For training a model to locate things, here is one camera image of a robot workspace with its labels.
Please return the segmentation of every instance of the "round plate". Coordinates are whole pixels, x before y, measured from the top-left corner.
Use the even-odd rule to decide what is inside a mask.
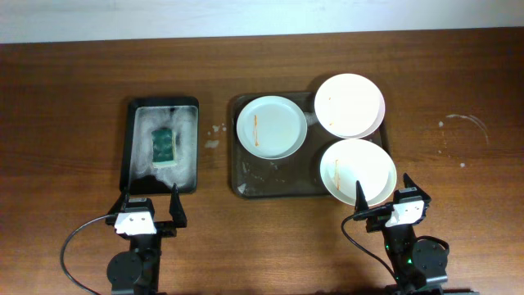
[[[384,97],[372,81],[361,75],[341,74],[320,86],[314,109],[320,124],[331,134],[359,138],[370,130],[378,117],[382,116],[378,124],[382,122],[381,101],[383,103]]]
[[[320,175],[333,197],[352,206],[357,180],[369,206],[386,200],[396,186],[396,168],[389,155],[362,139],[334,143],[320,161]]]
[[[276,160],[296,152],[307,134],[304,112],[292,101],[278,96],[248,103],[237,120],[242,146],[257,157]]]

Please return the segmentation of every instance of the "rectangular tray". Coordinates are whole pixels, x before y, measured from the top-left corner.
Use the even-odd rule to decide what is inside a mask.
[[[237,136],[237,118],[250,101],[266,95],[276,95],[293,101],[306,115],[308,133],[302,146],[289,157],[265,160],[249,153]],[[231,185],[240,197],[248,199],[272,197],[305,197],[328,195],[320,179],[320,160],[324,152],[335,142],[342,140],[327,132],[314,115],[314,93],[264,93],[238,97],[232,104],[232,165]],[[378,130],[365,137],[388,154],[384,122]]]
[[[196,125],[196,144],[194,148],[195,155],[198,155],[198,116],[199,104],[196,98],[192,97],[171,97],[171,98],[137,98],[128,105],[128,114],[126,121],[126,130],[124,138],[124,153],[122,156],[122,167],[120,170],[120,191],[127,191],[130,195],[148,195],[148,194],[167,194],[171,193],[171,188],[166,184],[156,180],[155,176],[148,175],[141,179],[131,179],[131,156],[133,151],[133,134],[135,130],[135,117],[137,110],[141,107],[173,107],[169,110],[176,116],[177,107],[195,107]],[[197,189],[197,156],[192,159],[192,175],[189,175],[190,181],[184,185],[178,186],[179,193],[192,193]]]

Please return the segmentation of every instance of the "wood grain surface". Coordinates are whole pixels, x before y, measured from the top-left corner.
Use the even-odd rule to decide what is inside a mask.
[[[393,284],[343,237],[353,207],[333,197],[246,201],[229,187],[235,96],[315,91],[346,72],[383,92],[398,174],[408,172],[433,198],[415,231],[449,242],[445,287],[522,294],[522,28],[1,45],[0,293],[83,293],[61,273],[60,246],[119,196],[125,105],[177,94],[201,104],[199,178],[196,193],[182,198],[188,227],[163,242],[161,291],[307,294]],[[479,127],[450,114],[478,117],[489,144]],[[215,133],[222,123],[228,130]],[[207,140],[219,146],[205,148]],[[154,203],[167,219],[169,197]],[[382,236],[364,227],[347,229],[386,259]],[[107,263],[128,246],[93,225],[65,262],[108,294]]]

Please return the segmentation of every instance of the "white background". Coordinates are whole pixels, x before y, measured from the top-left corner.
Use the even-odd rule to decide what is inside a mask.
[[[0,0],[0,43],[524,25],[524,0]]]

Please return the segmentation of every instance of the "black cable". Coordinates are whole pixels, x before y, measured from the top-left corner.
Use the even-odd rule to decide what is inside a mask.
[[[376,256],[375,254],[371,253],[370,251],[368,251],[368,249],[366,249],[365,247],[362,247],[360,246],[352,237],[349,236],[349,234],[347,234],[346,230],[344,229],[344,225],[346,225],[346,222],[352,220],[353,218],[355,217],[355,214],[353,214],[352,216],[348,216],[346,217],[343,221],[342,221],[342,233],[346,236],[346,238],[348,240],[350,240],[350,242],[352,244],[354,244],[358,249],[362,250],[364,253],[370,255],[371,257],[375,258],[378,262],[382,263],[382,265],[384,267],[386,267],[387,271],[390,272],[391,276],[393,277],[393,279],[395,280],[395,282],[397,281],[396,277],[395,277],[395,272],[393,272],[393,270],[390,268],[390,266],[388,264],[386,264],[384,262],[384,260],[382,260],[379,256]]]
[[[64,263],[64,254],[66,254],[66,247],[67,247],[67,244],[70,242],[70,240],[82,229],[84,229],[86,226],[94,223],[94,222],[97,222],[99,220],[104,220],[106,218],[109,218],[109,217],[115,217],[116,215],[115,214],[108,214],[108,215],[104,215],[104,216],[100,216],[100,217],[97,217],[87,223],[85,223],[84,225],[80,226],[79,228],[75,229],[70,235],[69,237],[67,237],[66,241],[64,242],[64,245],[62,246],[62,249],[60,250],[60,265],[62,267],[62,270],[64,271],[64,274],[65,276],[67,276],[68,279],[71,280],[71,282],[75,283],[75,285],[79,286],[81,289],[83,289],[84,291],[88,292],[88,293],[91,293],[93,295],[100,295],[100,293],[96,293],[94,292],[92,289],[82,285],[79,281],[77,281],[75,278],[73,278],[73,276],[69,273],[69,271],[67,270],[67,267],[66,267],[66,264]]]

